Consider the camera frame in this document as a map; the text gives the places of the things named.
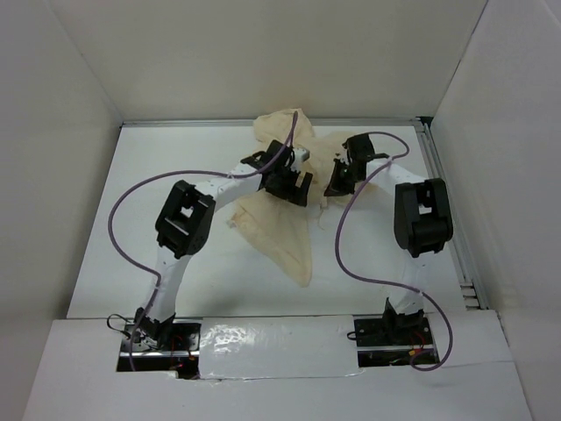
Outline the cream fabric jacket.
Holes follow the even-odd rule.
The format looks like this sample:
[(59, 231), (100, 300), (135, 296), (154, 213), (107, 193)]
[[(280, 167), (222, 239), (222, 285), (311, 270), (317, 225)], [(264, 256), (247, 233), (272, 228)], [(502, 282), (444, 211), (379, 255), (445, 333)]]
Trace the cream fabric jacket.
[(343, 152), (342, 144), (351, 132), (315, 135), (314, 127), (301, 109), (285, 109), (262, 115), (253, 121), (253, 132), (261, 150), (276, 139), (284, 141), (296, 115), (294, 146), (309, 150), (303, 170), (313, 175), (308, 206), (299, 207), (280, 200), (265, 191), (244, 196), (235, 202), (229, 226), (244, 240), (271, 260), (298, 286), (306, 288), (312, 277), (312, 249), (308, 211), (320, 212), (332, 204), (346, 205), (348, 196), (328, 198), (323, 195), (334, 168), (333, 160)]

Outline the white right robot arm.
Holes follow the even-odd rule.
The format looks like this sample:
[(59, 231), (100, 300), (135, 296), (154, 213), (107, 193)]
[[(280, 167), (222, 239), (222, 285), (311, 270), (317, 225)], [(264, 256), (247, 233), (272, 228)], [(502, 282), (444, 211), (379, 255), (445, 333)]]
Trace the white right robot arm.
[(394, 198), (394, 237), (406, 254), (399, 282), (379, 281), (379, 285), (406, 290), (403, 298), (392, 304), (386, 300), (382, 314), (382, 332), (393, 344), (403, 343), (424, 317), (423, 290), (427, 284), (427, 266), (453, 236), (453, 223), (446, 184), (441, 178), (415, 175), (396, 161), (405, 152), (389, 156), (376, 153), (370, 137), (360, 133), (343, 144), (344, 159), (336, 158), (330, 181), (324, 191), (327, 197), (350, 196), (354, 204), (358, 193), (373, 183)]

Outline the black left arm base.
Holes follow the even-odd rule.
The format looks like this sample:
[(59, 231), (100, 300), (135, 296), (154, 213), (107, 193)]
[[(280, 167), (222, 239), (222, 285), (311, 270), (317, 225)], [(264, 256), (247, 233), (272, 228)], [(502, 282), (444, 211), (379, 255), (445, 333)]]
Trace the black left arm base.
[(174, 319), (157, 327), (134, 323), (116, 313), (106, 318), (107, 327), (122, 335), (120, 353), (133, 358), (171, 356), (196, 357), (199, 354), (202, 323), (198, 320)]

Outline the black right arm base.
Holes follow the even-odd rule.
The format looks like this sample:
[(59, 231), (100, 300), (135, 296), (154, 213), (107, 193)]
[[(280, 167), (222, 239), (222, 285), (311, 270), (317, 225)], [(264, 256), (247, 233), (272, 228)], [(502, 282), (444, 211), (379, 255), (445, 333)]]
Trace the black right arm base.
[(385, 302), (383, 313), (375, 318), (355, 318), (354, 329), (347, 338), (358, 347), (376, 346), (419, 346), (424, 348), (433, 344), (428, 319), (424, 310), (406, 314), (398, 312), (390, 303)]

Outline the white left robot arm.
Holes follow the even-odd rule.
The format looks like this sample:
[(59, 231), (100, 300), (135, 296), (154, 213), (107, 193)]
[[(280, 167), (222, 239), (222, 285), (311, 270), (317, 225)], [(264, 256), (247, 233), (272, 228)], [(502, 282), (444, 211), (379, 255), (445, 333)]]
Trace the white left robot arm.
[(143, 341), (154, 350), (173, 339), (176, 298), (191, 258), (205, 246), (214, 214), (229, 203), (264, 190), (288, 203), (307, 205), (313, 175), (302, 172), (310, 152), (272, 141), (227, 175), (191, 184), (178, 181), (156, 220), (158, 256), (153, 292), (138, 308), (134, 323)]

